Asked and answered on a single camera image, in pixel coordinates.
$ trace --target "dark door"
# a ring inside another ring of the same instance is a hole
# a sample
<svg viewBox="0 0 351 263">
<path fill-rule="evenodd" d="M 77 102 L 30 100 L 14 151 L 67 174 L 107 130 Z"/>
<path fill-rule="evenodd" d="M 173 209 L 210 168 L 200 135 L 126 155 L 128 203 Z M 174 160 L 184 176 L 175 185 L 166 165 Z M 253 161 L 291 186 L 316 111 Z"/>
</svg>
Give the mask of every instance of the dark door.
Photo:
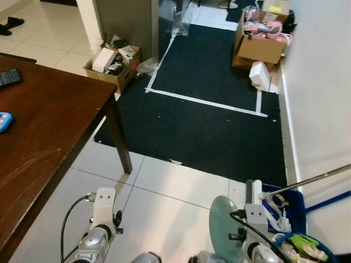
<svg viewBox="0 0 351 263">
<path fill-rule="evenodd" d="M 65 4 L 65 5 L 72 5 L 74 7 L 77 6 L 76 0 L 40 0 L 41 2 L 49 2 L 55 4 Z"/>
</svg>

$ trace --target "metal pole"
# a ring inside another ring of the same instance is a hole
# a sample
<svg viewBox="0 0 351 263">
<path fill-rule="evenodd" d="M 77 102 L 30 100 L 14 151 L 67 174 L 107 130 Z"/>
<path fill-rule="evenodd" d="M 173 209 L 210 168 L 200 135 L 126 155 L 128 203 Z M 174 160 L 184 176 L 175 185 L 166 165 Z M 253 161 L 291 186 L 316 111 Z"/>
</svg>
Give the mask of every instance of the metal pole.
<svg viewBox="0 0 351 263">
<path fill-rule="evenodd" d="M 306 185 L 306 184 L 309 184 L 310 182 L 318 181 L 320 179 L 336 175 L 336 174 L 341 173 L 343 171 L 347 171 L 350 168 L 351 168 L 351 164 L 347 164 L 347 165 L 345 165 L 343 167 L 340 167 L 340 168 L 335 169 L 333 171 L 329 171 L 329 172 L 327 172 L 325 174 L 321 174 L 321 175 L 318 175 L 316 177 L 312 177 L 310 179 L 307 179 L 307 180 L 304 180 L 304 181 L 301 181 L 301 182 L 297 182 L 296 184 L 293 184 L 293 185 L 289 185 L 288 187 L 285 187 L 285 188 L 282 188 L 282 189 L 279 189 L 279 190 L 276 190 L 276 191 L 273 191 L 273 192 L 270 192 L 270 193 L 264 193 L 263 195 L 260 195 L 259 198 L 260 199 L 265 199 L 265 198 L 267 198 L 269 196 L 276 195 L 277 193 L 282 193 L 282 192 L 285 192 L 286 190 L 289 190 L 289 189 L 292 189 L 292 188 L 296 188 L 298 186 Z"/>
</svg>

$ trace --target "blue basket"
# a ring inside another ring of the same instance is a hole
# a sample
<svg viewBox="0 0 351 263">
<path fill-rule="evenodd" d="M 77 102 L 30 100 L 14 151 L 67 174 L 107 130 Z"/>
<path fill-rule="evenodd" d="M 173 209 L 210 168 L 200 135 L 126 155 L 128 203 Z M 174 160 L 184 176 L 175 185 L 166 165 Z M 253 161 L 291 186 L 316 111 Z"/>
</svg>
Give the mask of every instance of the blue basket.
<svg viewBox="0 0 351 263">
<path fill-rule="evenodd" d="M 278 189 L 281 189 L 281 187 L 262 184 L 263 192 L 273 192 Z M 289 202 L 289 205 L 285 206 L 284 208 L 286 210 L 286 217 L 289 219 L 289 222 L 291 224 L 292 232 L 301 233 L 305 235 L 306 214 L 304 212 L 305 204 L 303 202 L 303 195 L 299 191 L 293 189 L 287 190 L 281 193 L 281 195 L 285 200 Z M 269 205 L 267 205 L 265 200 L 262 201 L 262 204 L 267 208 L 268 211 L 270 211 L 273 214 L 274 218 L 279 218 L 277 213 Z M 268 223 L 268 231 L 271 233 L 283 233 L 272 228 L 270 223 Z"/>
<path fill-rule="evenodd" d="M 289 233 L 289 234 L 286 234 L 285 236 L 283 236 L 281 238 L 278 238 L 276 240 L 276 242 L 274 243 L 274 245 L 276 247 L 279 247 L 284 240 L 287 240 L 288 238 L 292 237 L 293 235 L 294 235 L 293 233 Z M 310 238 L 318 241 L 319 245 L 317 246 L 317 248 L 319 250 L 324 251 L 325 254 L 328 256 L 328 260 L 327 260 L 326 263 L 339 263 L 339 261 L 337 260 L 335 255 L 332 253 L 332 251 L 330 251 L 330 249 L 326 245 L 324 245 L 322 242 L 320 242 L 319 240 L 315 239 L 314 237 L 311 237 L 309 235 L 305 235 L 305 236 L 310 237 Z"/>
</svg>

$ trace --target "pink shoes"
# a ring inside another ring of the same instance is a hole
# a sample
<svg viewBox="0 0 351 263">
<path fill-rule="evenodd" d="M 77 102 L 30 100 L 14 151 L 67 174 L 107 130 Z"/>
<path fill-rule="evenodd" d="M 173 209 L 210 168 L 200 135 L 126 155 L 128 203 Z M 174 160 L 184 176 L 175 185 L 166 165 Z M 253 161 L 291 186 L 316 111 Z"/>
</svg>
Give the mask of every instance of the pink shoes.
<svg viewBox="0 0 351 263">
<path fill-rule="evenodd" d="M 292 42 L 292 35 L 282 33 L 282 28 L 282 23 L 278 21 L 270 21 L 265 24 L 249 22 L 245 26 L 246 31 L 251 31 L 252 37 L 273 39 L 290 45 Z"/>
<path fill-rule="evenodd" d="M 292 41 L 292 35 L 282 33 L 281 32 L 282 27 L 283 27 L 283 25 L 281 22 L 277 22 L 277 21 L 268 22 L 267 28 L 269 28 L 269 30 L 267 31 L 267 38 L 274 39 L 274 40 L 277 40 L 279 42 L 285 42 L 287 45 L 290 45 L 290 43 Z"/>
</svg>

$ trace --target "blue bucket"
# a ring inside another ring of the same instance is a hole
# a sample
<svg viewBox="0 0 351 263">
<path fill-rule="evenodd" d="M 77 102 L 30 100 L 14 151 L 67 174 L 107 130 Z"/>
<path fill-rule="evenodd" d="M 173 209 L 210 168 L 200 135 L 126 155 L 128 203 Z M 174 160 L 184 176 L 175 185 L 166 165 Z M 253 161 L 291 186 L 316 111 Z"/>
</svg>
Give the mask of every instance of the blue bucket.
<svg viewBox="0 0 351 263">
<path fill-rule="evenodd" d="M 274 186 L 274 185 L 266 185 L 262 184 L 262 191 L 263 192 L 273 192 L 276 190 L 281 189 L 281 187 Z M 285 200 L 289 202 L 289 205 L 285 206 L 286 210 L 286 217 L 289 219 L 291 224 L 291 230 L 293 233 L 301 233 L 306 234 L 306 214 L 305 211 L 305 204 L 303 202 L 303 195 L 297 190 L 289 189 L 285 192 L 282 192 L 281 195 Z M 278 214 L 269 206 L 267 205 L 266 201 L 263 200 L 262 204 L 267 208 L 268 211 L 273 214 L 274 218 L 278 219 Z M 268 223 L 268 231 L 271 233 L 284 233 L 275 230 L 270 223 Z"/>
</svg>

